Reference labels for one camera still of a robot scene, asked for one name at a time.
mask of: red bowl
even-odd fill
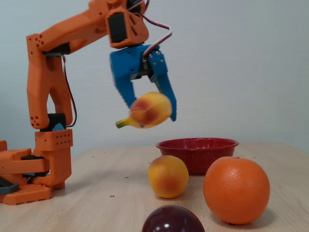
[[[160,142],[156,145],[163,156],[180,158],[190,175],[205,175],[217,159],[233,156],[239,142],[222,138],[187,138]]]

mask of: orange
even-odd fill
[[[207,206],[222,221],[247,224],[265,211],[270,185],[256,162],[239,157],[222,157],[208,169],[204,179]]]
[[[148,179],[156,195],[162,198],[174,198],[185,190],[189,172],[181,159],[161,156],[149,165]]]

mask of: banana stem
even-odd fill
[[[125,119],[123,119],[123,120],[120,120],[120,121],[116,122],[116,127],[117,127],[117,128],[122,128],[122,127],[125,127],[125,126],[127,126],[127,125],[129,125],[129,120],[128,120],[128,118],[125,118]]]

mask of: robotic arm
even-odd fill
[[[143,0],[92,0],[83,13],[27,36],[29,117],[39,131],[33,152],[9,151],[6,142],[0,141],[0,202],[50,199],[52,190],[65,187],[71,175],[73,134],[68,128],[73,121],[71,102],[75,104],[62,59],[106,35],[111,47],[119,49],[110,54],[110,61],[115,86],[127,106],[136,99],[132,80],[148,76],[170,99],[171,119],[176,120],[176,98],[164,56],[157,44],[142,45],[149,37],[143,21],[148,5],[149,0],[147,4]],[[47,112],[49,94],[55,114]]]

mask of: peach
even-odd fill
[[[156,195],[175,198],[184,192],[189,181],[189,172],[181,159],[161,156],[150,164],[148,179]]]

